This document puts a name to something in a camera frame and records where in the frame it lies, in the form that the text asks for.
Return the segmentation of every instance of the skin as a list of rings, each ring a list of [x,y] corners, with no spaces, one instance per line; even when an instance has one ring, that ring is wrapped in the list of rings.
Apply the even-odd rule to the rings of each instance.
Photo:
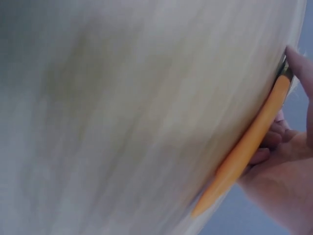
[[[313,235],[313,63],[291,47],[286,57],[309,98],[307,131],[291,130],[280,111],[238,183],[292,234]]]

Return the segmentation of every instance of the finger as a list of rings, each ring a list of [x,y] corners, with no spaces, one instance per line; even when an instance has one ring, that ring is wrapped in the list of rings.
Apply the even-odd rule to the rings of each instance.
[[[279,121],[279,122],[277,122],[277,124],[282,126],[284,130],[290,129],[289,124],[286,120]]]
[[[309,98],[307,112],[307,145],[313,148],[313,63],[291,47],[286,47],[286,57],[290,68],[294,75],[299,78]]]
[[[282,141],[284,143],[289,142],[292,140],[293,137],[295,137],[299,132],[295,130],[286,130],[285,134],[283,135]]]
[[[309,99],[313,99],[313,63],[291,47],[286,47],[285,54],[292,72],[299,78]]]
[[[270,151],[268,148],[259,148],[255,154],[253,155],[253,157],[251,158],[249,165],[245,168],[245,170],[243,171],[241,177],[243,177],[244,175],[246,175],[253,167],[253,165],[257,165],[260,164],[266,160],[268,160],[270,157]]]
[[[257,165],[269,159],[270,151],[268,148],[259,148],[251,158],[249,164]]]
[[[279,145],[282,141],[283,138],[280,134],[273,131],[269,131],[265,135],[260,147],[275,149],[277,145]]]
[[[282,136],[282,135],[284,135],[286,129],[283,125],[280,124],[280,122],[279,123],[274,122],[270,126],[269,130]]]

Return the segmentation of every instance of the orange scraper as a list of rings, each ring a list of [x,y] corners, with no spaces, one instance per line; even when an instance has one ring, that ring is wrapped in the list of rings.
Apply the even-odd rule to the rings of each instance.
[[[293,73],[286,60],[278,74],[273,89],[258,116],[217,169],[213,182],[193,209],[191,213],[193,218],[205,212],[231,188],[259,148],[277,113],[282,108],[292,84]]]

